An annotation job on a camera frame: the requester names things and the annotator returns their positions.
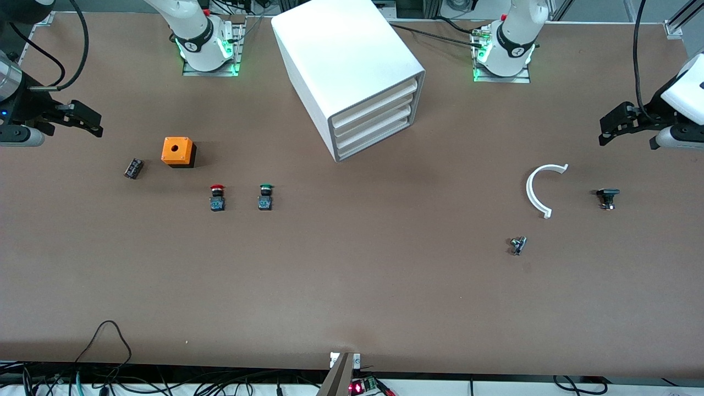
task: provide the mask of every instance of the orange box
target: orange box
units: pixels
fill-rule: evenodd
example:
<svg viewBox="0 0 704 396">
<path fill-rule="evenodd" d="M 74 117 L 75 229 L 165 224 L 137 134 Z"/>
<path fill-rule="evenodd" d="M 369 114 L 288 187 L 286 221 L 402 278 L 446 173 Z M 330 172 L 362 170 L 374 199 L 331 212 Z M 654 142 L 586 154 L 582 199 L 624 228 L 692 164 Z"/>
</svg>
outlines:
<svg viewBox="0 0 704 396">
<path fill-rule="evenodd" d="M 164 138 L 161 161 L 172 168 L 193 168 L 196 165 L 196 145 L 188 137 Z"/>
</svg>

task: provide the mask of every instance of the wire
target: wire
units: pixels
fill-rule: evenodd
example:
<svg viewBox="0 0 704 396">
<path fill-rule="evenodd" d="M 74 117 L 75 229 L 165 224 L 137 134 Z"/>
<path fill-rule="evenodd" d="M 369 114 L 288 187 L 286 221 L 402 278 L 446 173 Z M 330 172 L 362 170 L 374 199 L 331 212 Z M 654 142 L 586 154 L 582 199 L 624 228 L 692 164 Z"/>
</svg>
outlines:
<svg viewBox="0 0 704 396">
<path fill-rule="evenodd" d="M 471 34 L 472 34 L 472 31 L 471 31 L 471 30 L 462 29 L 461 27 L 457 26 L 457 24 L 454 23 L 454 22 L 453 22 L 451 19 L 449 19 L 449 18 L 445 18 L 445 17 L 443 17 L 443 16 L 438 15 L 438 16 L 435 17 L 435 19 L 444 20 L 445 22 L 449 23 L 450 26 L 452 26 L 455 30 L 459 30 L 459 31 L 462 32 L 462 33 L 467 33 L 468 35 L 471 35 Z"/>
<path fill-rule="evenodd" d="M 458 43 L 458 44 L 464 44 L 464 45 L 468 45 L 468 46 L 470 46 L 470 47 L 475 47 L 475 48 L 481 48 L 481 47 L 482 47 L 481 44 L 479 44 L 479 43 L 464 42 L 464 41 L 462 41 L 462 40 L 451 39 L 450 37 L 438 36 L 438 35 L 434 35 L 434 34 L 432 34 L 432 33 L 423 32 L 423 31 L 421 31 L 421 30 L 413 29 L 412 27 L 406 27 L 406 26 L 401 26 L 401 25 L 394 25 L 393 23 L 389 23 L 389 24 L 390 24 L 391 26 L 395 27 L 396 29 L 403 29 L 403 30 L 407 30 L 407 31 L 409 31 L 409 32 L 418 33 L 418 34 L 420 34 L 420 35 L 426 35 L 426 36 L 428 36 L 428 37 L 433 37 L 433 38 L 440 39 L 440 40 L 445 40 L 445 41 L 448 41 L 448 42 L 454 42 L 454 43 Z"/>
<path fill-rule="evenodd" d="M 252 27 L 250 27 L 249 29 L 247 29 L 247 30 L 244 32 L 244 35 L 242 35 L 242 37 L 240 37 L 239 39 L 235 39 L 235 40 L 233 41 L 233 43 L 240 42 L 241 40 L 244 40 L 244 38 L 247 37 L 247 35 L 248 35 L 252 30 L 254 30 L 254 28 L 259 24 L 259 22 L 262 21 L 262 18 L 264 18 L 264 14 L 266 14 L 266 11 L 267 11 L 268 8 L 269 8 L 269 7 L 263 8 L 263 9 L 262 9 L 262 13 L 259 15 L 259 18 L 257 18 L 257 21 L 254 23 L 254 25 L 252 25 Z"/>
<path fill-rule="evenodd" d="M 555 385 L 557 385 L 558 388 L 560 388 L 560 389 L 562 389 L 562 390 L 566 390 L 566 391 L 568 391 L 568 392 L 574 392 L 577 396 L 581 396 L 582 393 L 584 393 L 584 394 L 586 394 L 586 395 L 597 395 L 597 396 L 599 396 L 599 395 L 603 395 L 604 393 L 606 393 L 606 392 L 609 390 L 609 385 L 607 385 L 606 383 L 603 383 L 603 384 L 602 384 L 602 385 L 604 385 L 604 388 L 603 388 L 602 390 L 598 391 L 598 392 L 592 392 L 592 391 L 590 391 L 590 390 L 579 389 L 579 388 L 577 387 L 577 385 L 574 384 L 574 381 L 573 381 L 570 377 L 568 377 L 568 376 L 561 376 L 561 377 L 565 377 L 565 378 L 567 379 L 567 382 L 570 383 L 570 385 L 571 385 L 572 387 L 571 387 L 571 388 L 567 388 L 566 386 L 562 386 L 562 385 L 558 382 L 558 376 L 553 376 L 553 382 L 555 383 Z"/>
<path fill-rule="evenodd" d="M 303 377 L 303 376 L 296 376 L 296 378 L 298 378 L 298 379 L 300 379 L 300 380 L 303 380 L 304 382 L 307 382 L 309 385 L 313 385 L 313 386 L 315 386 L 316 388 L 320 389 L 320 385 L 318 385 L 317 383 L 312 382 L 311 380 L 308 380 L 307 378 L 305 378 L 305 377 Z"/>
<path fill-rule="evenodd" d="M 45 57 L 49 58 L 49 60 L 51 60 L 52 62 L 56 63 L 56 65 L 58 66 L 58 69 L 60 70 L 61 75 L 59 75 L 59 77 L 58 77 L 58 79 L 57 79 L 56 81 L 54 81 L 54 82 L 52 82 L 51 84 L 49 84 L 49 86 L 50 86 L 50 87 L 53 87 L 53 86 L 57 85 L 58 83 L 60 83 L 61 80 L 63 80 L 63 78 L 66 77 L 66 68 L 63 67 L 63 64 L 62 64 L 57 58 L 55 58 L 53 55 L 51 55 L 49 52 L 46 52 L 45 50 L 43 50 L 43 48 L 41 48 L 40 46 L 36 45 L 32 40 L 30 40 L 29 37 L 23 35 L 22 32 L 17 28 L 17 25 L 15 25 L 15 24 L 12 23 L 12 22 L 10 22 L 9 25 L 10 25 L 10 27 L 12 27 L 12 30 L 15 31 L 15 33 L 17 34 L 17 36 L 19 36 L 21 39 L 25 40 L 25 42 L 26 42 L 27 44 L 29 44 L 30 46 L 32 46 L 32 48 L 34 48 L 34 49 L 36 49 L 37 51 L 39 51 L 42 55 L 44 55 Z"/>
<path fill-rule="evenodd" d="M 217 4 L 218 7 L 220 7 L 220 9 L 223 10 L 224 12 L 226 12 L 228 15 L 234 15 L 229 8 L 225 8 L 227 6 L 227 4 L 225 4 L 221 1 L 218 1 L 218 0 L 213 0 L 213 3 Z"/>
<path fill-rule="evenodd" d="M 379 391 L 384 396 L 396 396 L 396 393 L 394 393 L 393 390 L 389 389 L 389 387 L 386 386 L 386 384 L 381 382 L 377 377 L 374 377 L 374 376 L 372 376 L 372 377 L 374 378 L 375 381 L 377 381 L 377 388 L 379 388 Z"/>
<path fill-rule="evenodd" d="M 83 68 L 86 65 L 86 60 L 88 59 L 88 48 L 89 48 L 89 40 L 88 40 L 88 24 L 86 24 L 86 19 L 83 16 L 83 12 L 81 12 L 81 9 L 78 7 L 78 4 L 76 4 L 75 0 L 68 0 L 71 3 L 71 6 L 73 6 L 73 9 L 76 10 L 76 14 L 78 14 L 78 19 L 81 20 L 81 28 L 83 29 L 83 55 L 81 55 L 81 61 L 78 64 L 78 68 L 76 69 L 75 73 L 73 73 L 73 76 L 65 82 L 62 85 L 59 85 L 57 87 L 30 87 L 31 91 L 36 91 L 36 92 L 55 92 L 55 91 L 61 91 L 64 90 L 68 87 L 70 87 L 81 75 L 83 72 Z"/>
<path fill-rule="evenodd" d="M 663 380 L 663 381 L 666 382 L 666 383 L 669 383 L 669 384 L 672 385 L 672 386 L 679 386 L 679 385 L 677 385 L 676 383 L 674 383 L 674 382 L 672 382 L 672 381 L 670 381 L 670 380 L 667 380 L 667 379 L 665 379 L 665 378 L 661 378 L 661 380 Z"/>
<path fill-rule="evenodd" d="M 643 8 L 646 6 L 646 0 L 641 0 L 641 5 L 638 7 L 638 15 L 636 16 L 636 25 L 633 28 L 633 70 L 636 77 L 636 100 L 638 107 L 643 112 L 643 115 L 653 124 L 658 122 L 648 114 L 646 107 L 643 105 L 643 95 L 641 94 L 641 72 L 638 67 L 638 33 L 641 29 L 641 18 L 643 17 Z"/>
<path fill-rule="evenodd" d="M 166 390 L 169 392 L 169 396 L 174 396 L 174 394 L 171 392 L 171 389 L 169 389 L 169 384 L 166 383 L 166 379 L 164 379 L 164 376 L 161 375 L 161 370 L 159 369 L 159 366 L 156 366 L 156 371 L 159 372 L 159 377 L 161 377 L 161 382 L 164 383 Z"/>
<path fill-rule="evenodd" d="M 95 329 L 95 333 L 93 333 L 93 338 L 90 339 L 90 342 L 88 342 L 88 345 L 86 345 L 86 347 L 78 355 L 76 360 L 73 361 L 74 364 L 78 363 L 78 361 L 83 357 L 83 355 L 86 352 L 88 352 L 88 349 L 90 349 L 93 346 L 93 342 L 95 342 L 95 339 L 98 338 L 98 333 L 100 332 L 100 329 L 103 328 L 103 326 L 106 325 L 107 323 L 115 326 L 115 329 L 118 331 L 118 336 L 120 337 L 120 341 L 122 341 L 125 348 L 127 348 L 127 359 L 123 363 L 119 364 L 116 368 L 119 369 L 120 367 L 126 365 L 130 361 L 130 359 L 132 358 L 132 348 L 130 348 L 130 344 L 128 344 L 127 341 L 125 341 L 125 337 L 122 336 L 122 331 L 120 330 L 120 326 L 118 326 L 118 324 L 115 323 L 115 321 L 111 321 L 108 319 L 107 321 L 103 321 L 103 323 L 100 323 L 98 325 L 98 328 Z"/>
<path fill-rule="evenodd" d="M 83 395 L 83 387 L 81 386 L 81 373 L 80 373 L 80 371 L 76 371 L 76 388 L 78 389 L 78 396 L 85 396 L 85 395 Z"/>
<path fill-rule="evenodd" d="M 236 4 L 232 4 L 232 3 L 230 3 L 230 2 L 228 2 L 228 1 L 226 1 L 226 0 L 213 0 L 213 1 L 214 1 L 217 5 L 222 5 L 222 6 L 229 7 L 226 11 L 227 11 L 228 13 L 230 13 L 230 15 L 234 15 L 234 14 L 232 13 L 232 10 L 231 10 L 230 8 L 236 8 L 236 9 L 238 9 L 238 10 L 245 11 L 245 12 L 247 12 L 247 15 L 255 15 L 252 10 L 248 10 L 247 8 L 238 6 L 238 5 L 236 5 Z"/>
</svg>

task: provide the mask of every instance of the white storage box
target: white storage box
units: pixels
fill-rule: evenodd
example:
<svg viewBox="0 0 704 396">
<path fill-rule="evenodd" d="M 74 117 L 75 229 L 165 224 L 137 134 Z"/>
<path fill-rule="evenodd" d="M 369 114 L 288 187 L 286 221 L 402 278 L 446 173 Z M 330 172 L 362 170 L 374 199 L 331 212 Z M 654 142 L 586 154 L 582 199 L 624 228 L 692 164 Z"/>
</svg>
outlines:
<svg viewBox="0 0 704 396">
<path fill-rule="evenodd" d="M 425 69 L 370 0 L 311 0 L 272 26 L 335 161 L 413 123 Z"/>
</svg>

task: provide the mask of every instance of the robotic arm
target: robotic arm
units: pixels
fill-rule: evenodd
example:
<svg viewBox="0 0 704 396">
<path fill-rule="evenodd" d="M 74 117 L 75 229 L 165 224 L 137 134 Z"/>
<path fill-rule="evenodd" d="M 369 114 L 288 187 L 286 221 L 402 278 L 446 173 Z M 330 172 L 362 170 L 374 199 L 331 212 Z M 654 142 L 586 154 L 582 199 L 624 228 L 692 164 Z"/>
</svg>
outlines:
<svg viewBox="0 0 704 396">
<path fill-rule="evenodd" d="M 38 23 L 53 7 L 54 0 L 0 0 L 0 27 L 5 22 Z M 45 135 L 54 135 L 52 124 L 103 135 L 100 114 L 77 100 L 66 105 L 55 101 L 42 87 L 0 51 L 0 146 L 39 146 Z"/>
<path fill-rule="evenodd" d="M 704 54 L 687 62 L 645 106 L 645 113 L 625 101 L 601 118 L 599 144 L 616 136 L 658 130 L 650 148 L 704 149 Z"/>
<path fill-rule="evenodd" d="M 530 62 L 538 33 L 548 20 L 546 0 L 512 0 L 501 20 L 485 27 L 491 39 L 477 61 L 502 77 L 517 75 Z"/>
<path fill-rule="evenodd" d="M 0 0 L 0 34 L 6 23 L 33 25 L 45 19 L 55 0 Z M 167 20 L 181 56 L 195 70 L 212 71 L 234 56 L 232 23 L 206 16 L 196 0 L 145 0 Z M 101 115 L 83 103 L 65 105 L 0 51 L 0 146 L 36 147 L 54 125 L 82 128 L 102 137 Z"/>
<path fill-rule="evenodd" d="M 208 72 L 230 60 L 232 22 L 206 16 L 196 0 L 145 0 L 171 27 L 181 57 L 195 70 Z"/>
</svg>

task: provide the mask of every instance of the brown work surface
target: brown work surface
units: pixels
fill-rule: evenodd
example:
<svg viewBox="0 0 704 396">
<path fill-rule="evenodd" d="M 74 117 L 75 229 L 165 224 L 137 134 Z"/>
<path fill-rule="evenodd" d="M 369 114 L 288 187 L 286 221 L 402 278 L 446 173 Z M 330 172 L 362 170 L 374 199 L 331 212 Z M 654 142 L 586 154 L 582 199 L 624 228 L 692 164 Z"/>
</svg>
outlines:
<svg viewBox="0 0 704 396">
<path fill-rule="evenodd" d="M 474 83 L 466 47 L 401 31 L 427 69 L 416 123 L 334 163 L 269 20 L 229 79 L 181 77 L 159 15 L 87 20 L 85 71 L 54 97 L 102 113 L 104 137 L 1 151 L 0 358 L 71 361 L 111 318 L 138 363 L 323 369 L 350 350 L 376 371 L 704 378 L 704 155 L 597 143 L 634 100 L 632 26 L 545 26 L 530 85 Z M 75 69 L 75 15 L 35 38 Z M 648 101 L 685 55 L 659 25 L 641 43 Z M 36 51 L 23 67 L 55 78 Z M 184 135 L 197 167 L 171 169 L 163 139 Z M 525 194 L 546 163 L 570 165 L 536 178 L 549 220 Z M 86 356 L 124 358 L 112 329 Z"/>
</svg>

